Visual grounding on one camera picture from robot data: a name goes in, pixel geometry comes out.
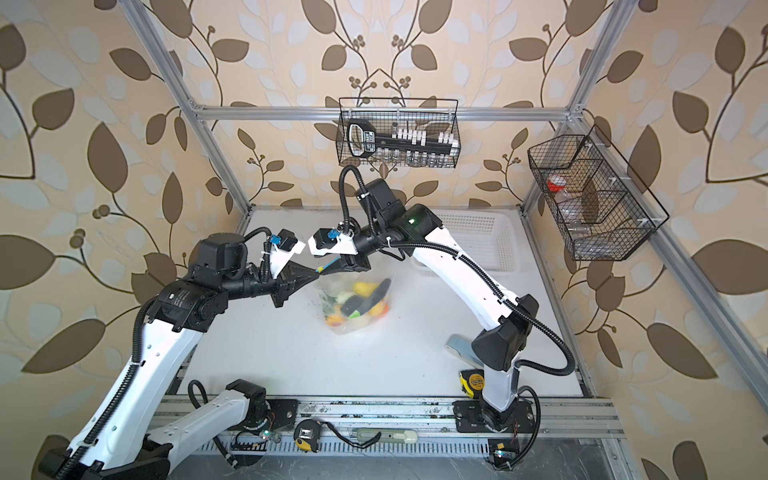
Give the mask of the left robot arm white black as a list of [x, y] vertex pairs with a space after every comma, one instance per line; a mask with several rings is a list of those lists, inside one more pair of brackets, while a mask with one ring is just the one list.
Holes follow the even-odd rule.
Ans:
[[305, 245], [282, 230], [266, 239], [259, 264], [248, 260], [250, 234], [213, 234], [179, 280], [140, 308], [130, 358], [93, 417], [67, 446], [47, 439], [35, 470], [45, 479], [165, 479], [200, 446], [235, 427], [260, 433], [275, 415], [264, 387], [235, 380], [166, 427], [150, 422], [183, 361], [232, 300], [268, 296], [280, 307], [319, 276], [293, 261]]

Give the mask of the clear zip bag blue zipper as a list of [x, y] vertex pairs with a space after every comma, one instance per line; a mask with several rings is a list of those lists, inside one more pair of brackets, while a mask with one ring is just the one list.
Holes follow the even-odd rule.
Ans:
[[373, 259], [370, 265], [366, 272], [334, 273], [316, 284], [324, 322], [337, 335], [372, 326], [391, 310], [394, 262]]

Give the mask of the yellow corn toy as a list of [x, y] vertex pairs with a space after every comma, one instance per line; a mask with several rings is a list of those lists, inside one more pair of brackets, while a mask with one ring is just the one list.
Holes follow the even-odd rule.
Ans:
[[377, 283], [371, 282], [356, 282], [353, 285], [353, 292], [364, 298], [370, 297], [378, 288]]

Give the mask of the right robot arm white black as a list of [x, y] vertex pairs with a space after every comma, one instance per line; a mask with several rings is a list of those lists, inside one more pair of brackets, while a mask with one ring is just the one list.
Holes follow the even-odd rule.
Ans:
[[[503, 432], [512, 425], [519, 397], [527, 390], [519, 383], [521, 369], [556, 377], [574, 372], [571, 349], [537, 319], [536, 300], [530, 295], [517, 296], [497, 282], [466, 253], [432, 210], [422, 204], [405, 207], [384, 180], [365, 183], [353, 165], [342, 168], [337, 193], [342, 220], [322, 237], [339, 257], [336, 267], [362, 270], [374, 252], [393, 258], [410, 256], [443, 280], [479, 321], [482, 330], [471, 350], [484, 370], [480, 411], [489, 429]], [[565, 358], [564, 366], [522, 357], [533, 330], [557, 346]]]

